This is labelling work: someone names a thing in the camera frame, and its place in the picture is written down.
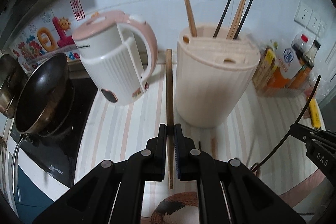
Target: red chinese character stamp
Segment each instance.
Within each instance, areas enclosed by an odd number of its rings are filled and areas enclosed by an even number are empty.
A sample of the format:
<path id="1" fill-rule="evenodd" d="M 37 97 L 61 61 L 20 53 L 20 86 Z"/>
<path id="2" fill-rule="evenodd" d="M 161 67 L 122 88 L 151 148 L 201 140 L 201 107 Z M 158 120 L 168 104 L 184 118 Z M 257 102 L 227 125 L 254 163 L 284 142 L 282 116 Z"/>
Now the red chinese character stamp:
<path id="1" fill-rule="evenodd" d="M 70 4 L 72 7 L 73 14 L 75 15 L 77 21 L 84 19 L 85 14 L 84 14 L 80 0 L 71 0 Z"/>

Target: countertop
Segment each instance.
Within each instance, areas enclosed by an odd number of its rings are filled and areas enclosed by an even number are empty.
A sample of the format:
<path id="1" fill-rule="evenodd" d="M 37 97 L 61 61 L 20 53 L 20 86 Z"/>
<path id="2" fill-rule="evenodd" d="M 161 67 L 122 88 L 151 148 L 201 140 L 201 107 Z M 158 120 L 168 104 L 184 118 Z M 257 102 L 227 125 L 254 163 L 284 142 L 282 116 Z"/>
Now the countertop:
<path id="1" fill-rule="evenodd" d="M 173 76 L 175 79 L 176 65 L 173 67 Z M 97 93 L 79 149 L 75 183 L 102 160 L 126 160 L 133 153 L 144 149 L 148 139 L 157 136 L 159 124 L 166 122 L 164 65 L 157 65 L 148 83 L 148 91 L 135 103 L 125 107 L 115 107 L 100 92 Z M 181 123 L 184 135 L 191 137 L 196 146 L 201 141 L 202 150 L 214 158 L 228 161 L 238 157 L 243 164 L 251 167 L 281 140 L 304 104 L 303 96 L 257 97 L 251 82 L 221 126 L 210 129 L 191 127 L 179 117 L 176 110 L 174 122 Z M 301 119 L 300 123 L 311 127 L 310 119 Z M 15 142 L 11 137 L 7 144 L 9 151 L 13 153 Z M 290 136 L 261 168 L 260 179 L 292 207 L 303 200 L 324 178 L 319 170 L 316 171 L 317 167 L 305 153 L 305 144 Z M 23 151 L 19 153 L 18 163 L 52 200 L 68 190 L 34 164 Z M 166 169 L 164 181 L 146 182 L 142 215 L 150 217 L 155 207 L 167 196 L 196 189 L 195 182 L 180 182 L 175 177 L 174 189 L 169 190 Z"/>

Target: screw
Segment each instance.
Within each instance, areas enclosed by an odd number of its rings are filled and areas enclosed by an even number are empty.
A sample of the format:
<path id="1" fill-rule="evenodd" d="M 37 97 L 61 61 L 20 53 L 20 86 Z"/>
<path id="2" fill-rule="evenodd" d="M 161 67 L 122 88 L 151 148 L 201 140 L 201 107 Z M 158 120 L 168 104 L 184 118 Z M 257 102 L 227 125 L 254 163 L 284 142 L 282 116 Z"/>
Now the screw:
<path id="1" fill-rule="evenodd" d="M 144 149 L 141 151 L 141 155 L 145 157 L 150 156 L 151 154 L 152 154 L 152 151 L 150 151 L 149 149 Z"/>
<path id="2" fill-rule="evenodd" d="M 201 152 L 198 149 L 192 149 L 192 150 L 190 150 L 190 154 L 193 155 L 193 156 L 199 156 L 201 154 Z"/>
<path id="3" fill-rule="evenodd" d="M 109 168 L 111 165 L 112 165 L 112 161 L 110 161 L 110 160 L 103 160 L 101 162 L 101 167 L 103 167 L 103 168 Z"/>
<path id="4" fill-rule="evenodd" d="M 233 160 L 230 160 L 230 164 L 234 167 L 238 167 L 240 165 L 240 161 L 233 159 Z"/>

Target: beige plastic container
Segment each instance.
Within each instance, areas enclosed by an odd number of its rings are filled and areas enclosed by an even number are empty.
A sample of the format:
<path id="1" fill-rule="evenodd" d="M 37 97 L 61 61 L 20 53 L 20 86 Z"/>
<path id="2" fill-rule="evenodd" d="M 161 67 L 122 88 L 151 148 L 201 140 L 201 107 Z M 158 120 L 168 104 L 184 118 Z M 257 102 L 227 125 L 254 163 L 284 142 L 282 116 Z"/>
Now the beige plastic container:
<path id="1" fill-rule="evenodd" d="M 197 26 L 198 37 L 189 28 L 180 32 L 177 44 L 176 108 L 195 127 L 220 125 L 244 93 L 257 68 L 260 52 L 245 36 L 226 39 L 222 27 Z"/>

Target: kettle button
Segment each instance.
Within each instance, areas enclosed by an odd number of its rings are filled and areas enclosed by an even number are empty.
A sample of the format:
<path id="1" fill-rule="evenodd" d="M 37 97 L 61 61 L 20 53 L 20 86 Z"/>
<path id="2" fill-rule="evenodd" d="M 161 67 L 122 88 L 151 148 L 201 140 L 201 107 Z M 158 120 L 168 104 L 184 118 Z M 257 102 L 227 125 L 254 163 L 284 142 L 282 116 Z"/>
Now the kettle button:
<path id="1" fill-rule="evenodd" d="M 142 16 L 139 16 L 139 15 L 135 15 L 135 14 L 130 15 L 129 19 L 134 20 L 136 22 L 139 22 L 140 24 L 146 24 L 145 19 Z"/>
<path id="2" fill-rule="evenodd" d="M 108 101 L 110 101 L 111 103 L 118 102 L 118 98 L 116 97 L 116 95 L 112 91 L 101 89 L 101 93 L 103 93 L 103 95 L 105 96 L 105 98 Z"/>

